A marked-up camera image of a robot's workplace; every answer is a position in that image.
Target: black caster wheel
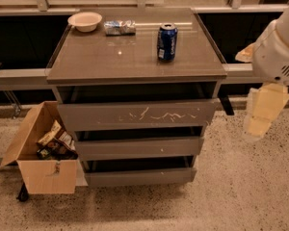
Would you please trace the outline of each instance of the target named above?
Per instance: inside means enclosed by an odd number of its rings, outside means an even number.
[[[29,198],[29,194],[28,194],[28,191],[26,189],[26,185],[25,184],[22,184],[22,187],[21,187],[21,190],[20,190],[20,193],[17,197],[17,199],[19,200],[19,202],[26,202]]]

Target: concrete floor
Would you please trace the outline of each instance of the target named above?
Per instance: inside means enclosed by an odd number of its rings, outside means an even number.
[[[0,154],[21,118],[0,108]],[[193,183],[30,195],[18,202],[17,167],[0,169],[0,230],[289,230],[289,108],[256,143],[241,138],[245,111],[216,111]]]

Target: bowl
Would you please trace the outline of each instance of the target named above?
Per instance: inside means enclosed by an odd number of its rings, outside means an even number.
[[[102,16],[93,12],[82,12],[72,15],[68,24],[75,26],[78,31],[87,33],[96,29],[97,24],[102,20]]]

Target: blue can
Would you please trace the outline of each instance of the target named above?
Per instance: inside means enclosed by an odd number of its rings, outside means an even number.
[[[157,37],[157,56],[161,61],[170,62],[175,57],[177,28],[173,23],[161,25]]]

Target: brown countertop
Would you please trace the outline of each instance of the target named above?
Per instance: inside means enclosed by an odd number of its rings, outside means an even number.
[[[50,84],[124,84],[185,82],[225,78],[225,71],[190,9],[97,9],[97,29],[80,33],[71,28],[47,77]],[[106,37],[106,20],[136,21],[135,36]],[[160,23],[178,28],[173,62],[157,60]]]

